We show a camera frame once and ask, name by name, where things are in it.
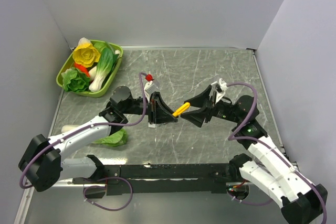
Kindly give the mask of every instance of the plastic basket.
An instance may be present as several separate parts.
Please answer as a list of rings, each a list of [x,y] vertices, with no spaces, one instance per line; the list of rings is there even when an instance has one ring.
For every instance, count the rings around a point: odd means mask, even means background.
[[[104,41],[101,41],[101,40],[90,40],[93,44],[96,43],[96,42],[104,42]],[[123,50],[120,46],[118,45],[115,45],[115,44],[112,44],[112,43],[109,43],[111,45],[111,47],[114,49],[114,50],[119,50],[120,51],[120,56],[119,56],[119,59],[117,60],[117,63],[115,64],[115,67],[114,67],[114,70],[112,71],[112,73],[110,73],[110,76],[108,77],[107,81],[105,82],[104,86],[97,92],[91,92],[91,91],[84,91],[84,92],[73,92],[75,94],[78,94],[78,95],[83,95],[85,97],[101,97],[103,96],[109,86],[111,85],[115,75],[117,74],[118,72],[118,69],[121,65],[121,60],[122,60],[122,54],[123,54]],[[57,77],[56,77],[56,82],[57,84],[62,87],[63,85],[63,78],[62,78],[62,73],[65,72],[65,70],[69,69],[70,67],[72,67],[72,65],[74,64],[74,59],[72,58],[72,53],[70,54],[69,58],[67,59],[67,61],[64,63],[63,67],[61,68],[61,70],[59,71]]]

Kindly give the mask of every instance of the toy vegetable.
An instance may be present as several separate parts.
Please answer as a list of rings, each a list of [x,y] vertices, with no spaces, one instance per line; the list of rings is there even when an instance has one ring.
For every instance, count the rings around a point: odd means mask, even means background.
[[[90,74],[88,72],[88,70],[86,69],[86,67],[80,65],[80,64],[77,64],[77,63],[73,63],[73,66],[77,69],[79,69],[80,71],[82,71],[84,74],[86,74],[87,77],[90,77]]]
[[[114,64],[114,55],[109,48],[104,48],[101,52],[101,57],[97,64],[96,77],[89,86],[89,90],[92,92],[97,92],[101,89],[101,86],[106,78],[106,76],[111,72]]]
[[[94,47],[101,53],[105,47],[107,47],[105,42],[96,42]]]
[[[89,87],[90,78],[77,68],[69,68],[61,75],[63,77],[62,88],[67,92],[83,92]]]
[[[86,38],[81,38],[78,46],[72,54],[75,63],[86,68],[91,67],[95,62],[99,61],[100,52],[93,46],[91,41]]]

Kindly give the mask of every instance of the marble table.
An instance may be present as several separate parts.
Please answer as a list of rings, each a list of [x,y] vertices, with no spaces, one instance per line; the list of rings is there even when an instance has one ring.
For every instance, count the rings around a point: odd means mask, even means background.
[[[161,95],[175,110],[183,102],[202,92],[216,75],[227,83],[245,81],[258,91],[258,122],[280,147],[280,139],[256,66],[254,53],[240,49],[149,49],[124,51],[120,69],[101,98],[81,97],[64,93],[52,134],[59,134],[65,124],[83,124],[103,110],[118,86],[128,86],[133,97],[141,94],[138,73],[150,73],[161,84]],[[252,92],[243,86],[230,87],[226,96],[233,102]],[[138,115],[127,115],[129,122]],[[177,123],[148,128],[147,118],[137,126],[125,128],[129,134],[126,145],[106,147],[90,144],[76,151],[72,157],[94,154],[104,164],[197,164],[227,163],[245,149],[236,141],[228,141],[234,123],[213,118],[198,128],[179,118]]]

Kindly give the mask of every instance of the cable clip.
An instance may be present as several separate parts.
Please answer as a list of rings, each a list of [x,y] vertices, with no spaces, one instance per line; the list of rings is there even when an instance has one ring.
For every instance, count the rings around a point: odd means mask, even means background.
[[[295,173],[295,172],[297,171],[297,169],[296,169],[294,166],[289,167],[289,170],[290,170],[292,173]]]

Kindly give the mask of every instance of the green lettuce leaf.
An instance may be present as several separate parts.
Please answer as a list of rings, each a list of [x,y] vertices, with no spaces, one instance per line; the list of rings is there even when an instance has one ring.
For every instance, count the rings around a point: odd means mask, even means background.
[[[101,53],[105,47],[107,47],[106,43],[104,42],[96,42],[94,47]]]
[[[77,68],[69,68],[61,75],[63,77],[62,88],[66,92],[83,92],[88,90],[90,78]]]
[[[94,141],[93,144],[104,144],[109,147],[116,147],[116,146],[126,144],[127,137],[128,135],[127,135],[126,130],[121,129],[110,136],[103,137],[101,139]]]

